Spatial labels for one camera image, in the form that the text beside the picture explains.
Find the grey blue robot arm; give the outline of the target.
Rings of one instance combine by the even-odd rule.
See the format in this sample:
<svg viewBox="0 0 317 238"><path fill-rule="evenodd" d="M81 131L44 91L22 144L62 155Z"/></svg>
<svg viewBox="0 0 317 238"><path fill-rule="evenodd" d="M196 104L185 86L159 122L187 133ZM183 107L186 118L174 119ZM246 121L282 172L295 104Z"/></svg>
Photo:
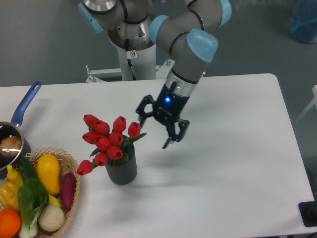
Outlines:
<svg viewBox="0 0 317 238"><path fill-rule="evenodd" d="M227 0L188 0L175 18L152 17L145 0L83 0L78 8L96 32L107 32L117 48L124 81L154 79L156 50L173 60L156 99L145 96L136 109L139 122L153 117L166 127L167 144L183 139L189 121L180 117L218 47L212 32L232 14Z"/></svg>

